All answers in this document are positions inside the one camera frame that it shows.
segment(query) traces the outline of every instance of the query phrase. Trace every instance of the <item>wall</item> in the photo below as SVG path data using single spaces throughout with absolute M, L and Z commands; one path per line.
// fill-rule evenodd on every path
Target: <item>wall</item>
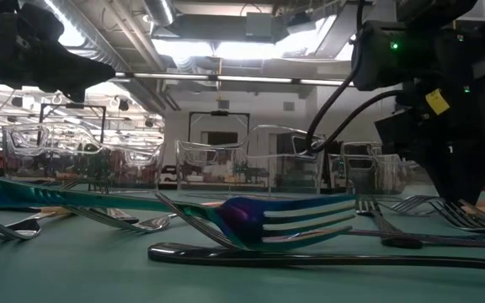
M 230 112 L 250 113 L 250 128 L 256 125 L 285 125 L 306 130 L 317 110 L 336 88 L 317 88 L 305 99 L 293 93 L 222 93 L 230 100 Z M 360 104 L 383 90 L 359 92 L 348 88 L 325 115 L 317 128 L 318 134 L 330 135 L 338 125 Z M 173 97 L 185 111 L 166 113 L 165 141 L 167 142 L 164 165 L 175 164 L 175 140 L 188 140 L 189 111 L 217 110 L 215 93 L 174 93 Z M 284 112 L 284 101 L 295 103 L 295 112 Z M 390 115 L 393 99 L 381 101 L 359 115 L 338 137 L 341 141 L 379 141 L 373 122 Z M 201 131 L 235 131 L 241 140 L 246 129 L 235 118 L 211 118 L 204 116 L 192 127 L 192 140 L 200 139 Z

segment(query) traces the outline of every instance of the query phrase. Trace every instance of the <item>green table surface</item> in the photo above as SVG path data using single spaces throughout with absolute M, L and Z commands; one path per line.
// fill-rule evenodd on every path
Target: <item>green table surface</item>
M 168 192 L 172 197 L 177 195 Z M 195 202 L 206 199 L 186 198 Z M 132 211 L 141 219 L 161 213 Z M 8 223 L 27 216 L 0 212 Z M 438 216 L 385 212 L 406 232 L 463 235 Z M 370 218 L 352 221 L 376 229 Z M 27 242 L 0 242 L 0 302 L 483 302 L 485 271 L 416 267 L 222 268 L 156 263 L 147 248 L 157 242 L 216 244 L 180 219 L 159 233 L 119 231 L 80 216 L 46 219 Z M 378 238 L 341 236 L 300 252 L 417 254 L 485 258 L 485 248 L 383 247 Z

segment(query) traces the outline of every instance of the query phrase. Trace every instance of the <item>sticker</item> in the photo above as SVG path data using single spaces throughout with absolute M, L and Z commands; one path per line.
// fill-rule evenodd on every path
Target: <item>sticker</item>
M 426 102 L 428 102 L 431 109 L 433 109 L 437 115 L 443 114 L 450 108 L 450 105 L 446 102 L 445 98 L 443 98 L 443 95 L 441 95 L 441 90 L 439 88 L 426 95 Z

